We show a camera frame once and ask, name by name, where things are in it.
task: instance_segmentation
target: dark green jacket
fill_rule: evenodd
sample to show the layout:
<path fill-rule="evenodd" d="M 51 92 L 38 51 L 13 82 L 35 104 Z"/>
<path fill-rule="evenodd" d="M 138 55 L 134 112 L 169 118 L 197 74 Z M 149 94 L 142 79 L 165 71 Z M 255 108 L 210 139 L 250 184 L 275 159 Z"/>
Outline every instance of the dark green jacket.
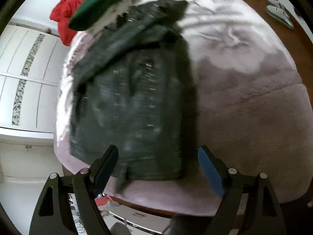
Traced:
<path fill-rule="evenodd" d="M 181 35 L 172 29 L 185 1 L 131 7 L 107 27 L 74 67 L 71 154 L 92 164 L 119 149 L 114 176 L 134 180 L 181 175 Z"/>

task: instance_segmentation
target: red object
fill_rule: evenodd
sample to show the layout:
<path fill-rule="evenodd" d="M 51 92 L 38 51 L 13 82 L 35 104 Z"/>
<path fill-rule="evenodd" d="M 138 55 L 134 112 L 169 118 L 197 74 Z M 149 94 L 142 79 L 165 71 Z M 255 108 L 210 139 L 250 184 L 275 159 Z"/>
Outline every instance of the red object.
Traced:
<path fill-rule="evenodd" d="M 113 200 L 111 199 L 110 196 L 107 195 L 102 198 L 97 198 L 94 201 L 96 202 L 97 206 L 100 207 L 106 205 L 108 202 L 112 202 Z"/>
<path fill-rule="evenodd" d="M 51 11 L 50 19 L 58 23 L 60 39 L 69 46 L 77 31 L 68 28 L 68 23 L 83 0 L 61 0 Z"/>

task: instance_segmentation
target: metal screw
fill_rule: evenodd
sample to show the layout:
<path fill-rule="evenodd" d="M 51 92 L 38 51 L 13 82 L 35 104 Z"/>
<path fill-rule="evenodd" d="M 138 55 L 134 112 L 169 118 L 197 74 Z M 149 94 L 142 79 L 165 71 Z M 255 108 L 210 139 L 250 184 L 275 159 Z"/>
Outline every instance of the metal screw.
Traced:
<path fill-rule="evenodd" d="M 236 173 L 237 173 L 237 170 L 234 169 L 234 168 L 230 168 L 230 169 L 228 170 L 228 172 L 229 172 L 230 174 L 236 174 Z"/>
<path fill-rule="evenodd" d="M 265 173 L 260 173 L 260 177 L 265 179 L 265 178 L 267 178 L 267 175 Z"/>
<path fill-rule="evenodd" d="M 80 171 L 80 174 L 87 174 L 89 172 L 88 168 L 82 168 Z"/>
<path fill-rule="evenodd" d="M 57 176 L 58 176 L 58 175 L 57 175 L 56 173 L 50 174 L 50 178 L 51 178 L 51 179 L 55 179 Z"/>

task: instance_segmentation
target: wardrobe door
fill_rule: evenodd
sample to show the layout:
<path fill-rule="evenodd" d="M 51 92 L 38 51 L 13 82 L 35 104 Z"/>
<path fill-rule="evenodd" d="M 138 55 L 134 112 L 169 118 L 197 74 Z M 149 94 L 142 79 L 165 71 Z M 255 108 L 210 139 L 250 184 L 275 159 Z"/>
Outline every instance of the wardrobe door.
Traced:
<path fill-rule="evenodd" d="M 68 50 L 56 36 L 6 27 L 0 37 L 0 127 L 53 132 Z"/>

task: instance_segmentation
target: red clothing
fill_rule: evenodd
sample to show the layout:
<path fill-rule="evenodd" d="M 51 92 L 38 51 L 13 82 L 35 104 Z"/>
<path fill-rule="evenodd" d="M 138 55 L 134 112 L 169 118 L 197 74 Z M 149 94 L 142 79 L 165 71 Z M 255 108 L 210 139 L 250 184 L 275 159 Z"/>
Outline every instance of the red clothing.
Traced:
<path fill-rule="evenodd" d="M 52 10 L 50 19 L 58 23 L 60 39 L 69 46 L 77 31 L 68 28 L 68 22 L 83 0 L 61 0 Z"/>

